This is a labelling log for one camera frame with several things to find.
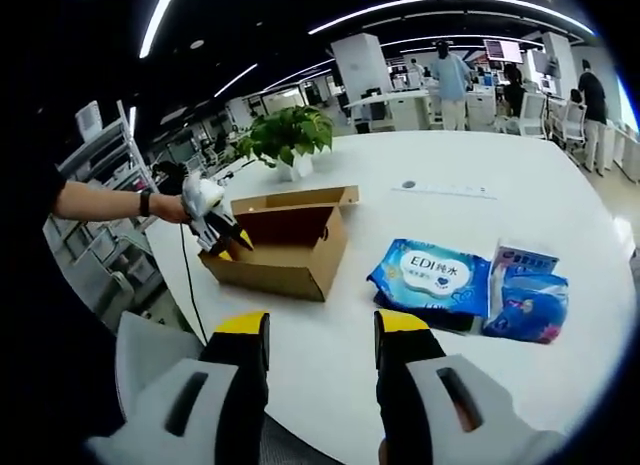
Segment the wet wipes package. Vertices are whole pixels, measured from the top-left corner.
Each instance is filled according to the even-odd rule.
[[[489,316],[490,263],[478,256],[430,243],[396,239],[367,277],[376,301],[406,311],[441,310]]]
[[[491,337],[551,343],[567,316],[566,278],[500,267],[492,277],[491,317],[483,333]]]

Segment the white pants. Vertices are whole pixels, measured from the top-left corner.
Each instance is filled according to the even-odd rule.
[[[462,130],[467,123],[465,100],[442,100],[442,124],[445,130]]]
[[[590,172],[593,172],[593,162],[597,162],[598,172],[604,173],[604,131],[605,125],[595,120],[584,121],[584,131],[587,136],[587,158],[585,158],[584,166]]]

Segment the potted plant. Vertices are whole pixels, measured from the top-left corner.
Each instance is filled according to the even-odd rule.
[[[290,107],[258,117],[249,135],[239,144],[247,158],[253,153],[270,168],[277,168],[285,180],[297,180],[313,171],[311,155],[331,149],[333,124],[313,107]]]

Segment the white flower pot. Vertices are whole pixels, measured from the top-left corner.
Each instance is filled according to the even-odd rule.
[[[276,160],[276,171],[283,182],[296,182],[313,173],[311,154],[300,155],[294,150],[293,157],[293,167],[280,159]]]

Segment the blue shirt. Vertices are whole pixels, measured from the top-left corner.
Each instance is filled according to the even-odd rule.
[[[446,58],[438,58],[431,64],[433,78],[440,81],[442,100],[462,100],[467,91],[469,67],[458,55],[450,53]]]

